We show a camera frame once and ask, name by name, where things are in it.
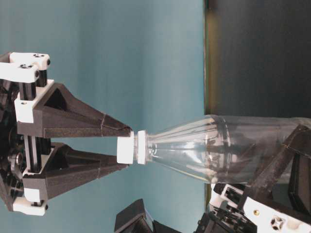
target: clear plastic bottle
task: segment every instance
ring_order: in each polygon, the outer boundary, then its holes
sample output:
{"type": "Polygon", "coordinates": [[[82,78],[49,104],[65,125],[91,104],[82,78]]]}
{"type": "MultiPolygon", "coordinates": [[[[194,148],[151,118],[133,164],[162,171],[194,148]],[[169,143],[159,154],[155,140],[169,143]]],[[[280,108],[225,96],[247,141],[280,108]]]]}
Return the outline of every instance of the clear plastic bottle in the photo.
{"type": "Polygon", "coordinates": [[[207,115],[156,134],[139,131],[128,144],[132,150],[119,138],[118,161],[157,162],[207,183],[247,183],[298,124],[311,127],[311,120],[207,115]]]}

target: black metal rod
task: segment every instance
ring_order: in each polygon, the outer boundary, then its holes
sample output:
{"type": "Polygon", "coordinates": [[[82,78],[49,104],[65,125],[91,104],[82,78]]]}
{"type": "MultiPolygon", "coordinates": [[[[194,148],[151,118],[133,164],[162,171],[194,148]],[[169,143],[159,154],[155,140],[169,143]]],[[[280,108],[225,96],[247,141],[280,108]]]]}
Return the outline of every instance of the black metal rod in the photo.
{"type": "Polygon", "coordinates": [[[35,83],[19,83],[18,85],[21,100],[34,100],[36,97],[35,83]]]}
{"type": "Polygon", "coordinates": [[[36,86],[45,87],[47,83],[48,83],[47,70],[40,70],[39,71],[39,78],[35,82],[36,86]]]}
{"type": "Polygon", "coordinates": [[[51,152],[51,139],[50,138],[43,138],[40,137],[40,144],[41,144],[41,153],[42,154],[50,154],[51,152]]]}
{"type": "Polygon", "coordinates": [[[27,135],[24,138],[28,172],[39,173],[42,168],[40,138],[27,135]]]}

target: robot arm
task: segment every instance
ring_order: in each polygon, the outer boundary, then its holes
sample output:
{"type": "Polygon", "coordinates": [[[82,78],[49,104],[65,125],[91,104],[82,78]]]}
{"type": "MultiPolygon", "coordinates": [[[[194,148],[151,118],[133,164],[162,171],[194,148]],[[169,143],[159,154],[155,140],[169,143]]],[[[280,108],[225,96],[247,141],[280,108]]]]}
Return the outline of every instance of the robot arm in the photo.
{"type": "Polygon", "coordinates": [[[54,137],[130,136],[131,128],[47,79],[50,57],[0,56],[0,196],[9,211],[44,215],[47,201],[121,170],[116,156],[76,151],[54,137]]]}

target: white bottle cap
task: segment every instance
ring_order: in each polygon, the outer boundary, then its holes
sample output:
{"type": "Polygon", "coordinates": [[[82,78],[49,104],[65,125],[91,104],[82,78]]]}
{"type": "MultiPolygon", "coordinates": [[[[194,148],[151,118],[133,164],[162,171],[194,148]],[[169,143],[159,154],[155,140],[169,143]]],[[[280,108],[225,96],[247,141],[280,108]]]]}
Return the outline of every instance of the white bottle cap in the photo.
{"type": "Polygon", "coordinates": [[[117,162],[119,164],[132,164],[134,159],[134,132],[130,137],[118,137],[117,162]]]}

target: teal wall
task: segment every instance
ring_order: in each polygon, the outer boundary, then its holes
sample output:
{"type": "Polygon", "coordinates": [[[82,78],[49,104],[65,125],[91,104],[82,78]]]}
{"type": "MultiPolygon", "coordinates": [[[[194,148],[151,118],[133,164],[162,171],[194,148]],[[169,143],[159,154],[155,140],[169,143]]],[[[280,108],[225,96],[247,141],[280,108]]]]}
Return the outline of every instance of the teal wall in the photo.
{"type": "MultiPolygon", "coordinates": [[[[204,112],[202,0],[0,0],[0,54],[7,51],[48,53],[50,79],[134,130],[156,132],[204,112]]],[[[115,138],[62,141],[116,154],[115,138]]],[[[134,165],[50,200],[44,217],[1,204],[0,232],[110,233],[116,213],[139,198],[154,219],[193,232],[204,185],[134,165]]]]}

